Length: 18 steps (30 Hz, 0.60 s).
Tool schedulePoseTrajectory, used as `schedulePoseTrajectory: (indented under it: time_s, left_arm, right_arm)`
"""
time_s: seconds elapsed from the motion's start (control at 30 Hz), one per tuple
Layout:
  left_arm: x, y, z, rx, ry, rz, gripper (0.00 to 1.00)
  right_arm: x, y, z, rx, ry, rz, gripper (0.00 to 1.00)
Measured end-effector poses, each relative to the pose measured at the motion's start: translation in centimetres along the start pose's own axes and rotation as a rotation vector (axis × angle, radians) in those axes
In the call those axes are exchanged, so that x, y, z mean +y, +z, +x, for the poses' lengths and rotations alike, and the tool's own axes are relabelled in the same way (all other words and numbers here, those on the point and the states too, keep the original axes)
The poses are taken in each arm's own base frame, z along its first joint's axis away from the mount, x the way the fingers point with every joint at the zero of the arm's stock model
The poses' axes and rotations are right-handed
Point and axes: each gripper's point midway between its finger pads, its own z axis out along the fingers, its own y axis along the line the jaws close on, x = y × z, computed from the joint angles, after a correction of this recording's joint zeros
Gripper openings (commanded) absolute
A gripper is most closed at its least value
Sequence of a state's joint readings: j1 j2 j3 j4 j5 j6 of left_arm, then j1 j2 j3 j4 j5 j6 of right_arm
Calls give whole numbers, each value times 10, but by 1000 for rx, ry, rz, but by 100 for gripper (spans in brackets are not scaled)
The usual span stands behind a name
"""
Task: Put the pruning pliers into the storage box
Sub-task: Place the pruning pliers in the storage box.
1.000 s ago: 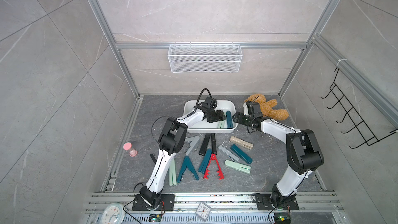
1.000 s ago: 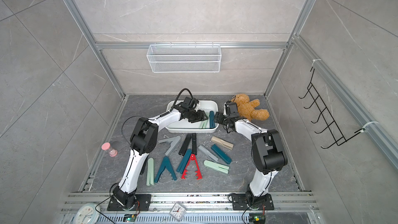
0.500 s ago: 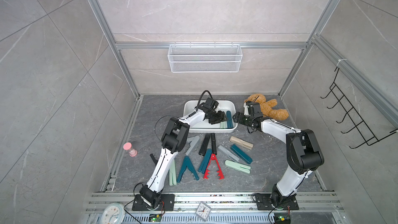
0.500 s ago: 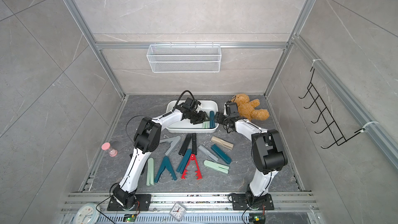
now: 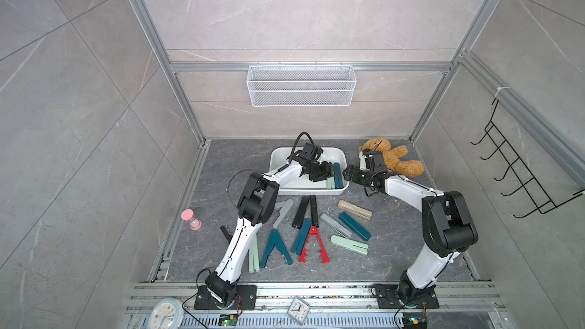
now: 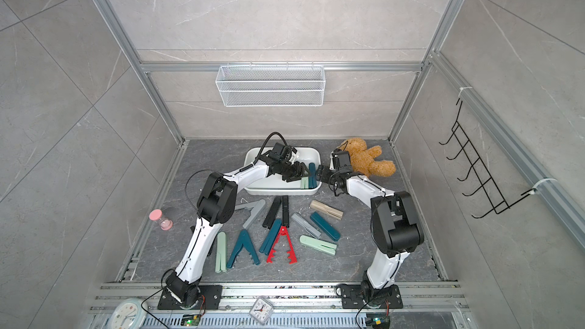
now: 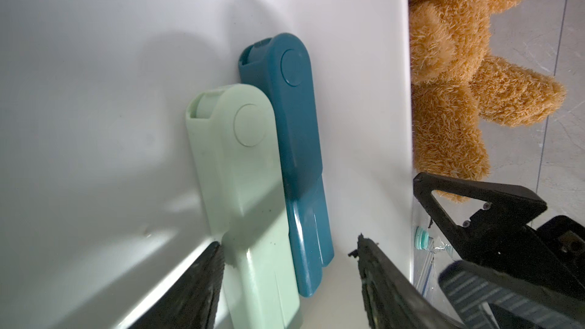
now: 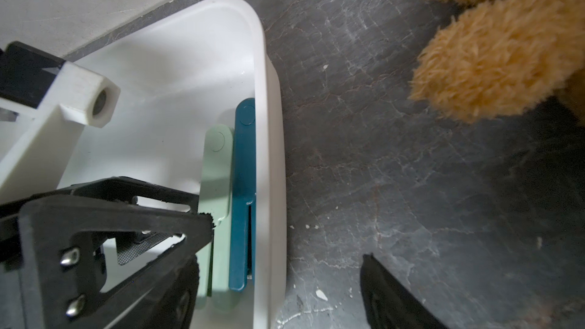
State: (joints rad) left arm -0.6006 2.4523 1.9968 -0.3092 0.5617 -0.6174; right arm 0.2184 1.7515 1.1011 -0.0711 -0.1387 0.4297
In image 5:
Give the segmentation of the dark teal pliers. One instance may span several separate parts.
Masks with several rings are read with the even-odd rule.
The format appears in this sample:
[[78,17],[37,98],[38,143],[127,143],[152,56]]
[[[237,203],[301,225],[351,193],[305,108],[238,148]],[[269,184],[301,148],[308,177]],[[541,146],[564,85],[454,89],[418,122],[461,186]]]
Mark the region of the dark teal pliers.
[[336,189],[343,189],[344,188],[344,178],[341,171],[341,165],[338,162],[333,164],[335,176],[334,176],[334,183]]

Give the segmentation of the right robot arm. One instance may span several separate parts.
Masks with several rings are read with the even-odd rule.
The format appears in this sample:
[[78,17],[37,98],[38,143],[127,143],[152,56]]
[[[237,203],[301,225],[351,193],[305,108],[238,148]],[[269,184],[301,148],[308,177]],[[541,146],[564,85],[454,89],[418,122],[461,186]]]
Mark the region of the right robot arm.
[[343,171],[346,181],[366,190],[393,196],[421,212],[424,246],[400,279],[396,296],[402,306],[428,303],[437,278],[461,253],[478,241],[478,231],[464,196],[456,191],[425,187],[405,175],[390,172],[382,152],[364,149],[360,164]]

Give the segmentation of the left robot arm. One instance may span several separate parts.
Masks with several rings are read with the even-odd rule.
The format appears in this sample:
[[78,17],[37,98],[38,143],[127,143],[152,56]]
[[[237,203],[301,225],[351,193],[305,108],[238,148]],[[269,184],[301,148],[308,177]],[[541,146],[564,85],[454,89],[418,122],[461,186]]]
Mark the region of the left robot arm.
[[312,141],[300,150],[291,148],[286,161],[269,172],[252,172],[236,205],[236,229],[221,262],[204,281],[204,288],[220,307],[231,306],[251,240],[274,211],[279,190],[306,175],[313,183],[335,176],[324,150]]

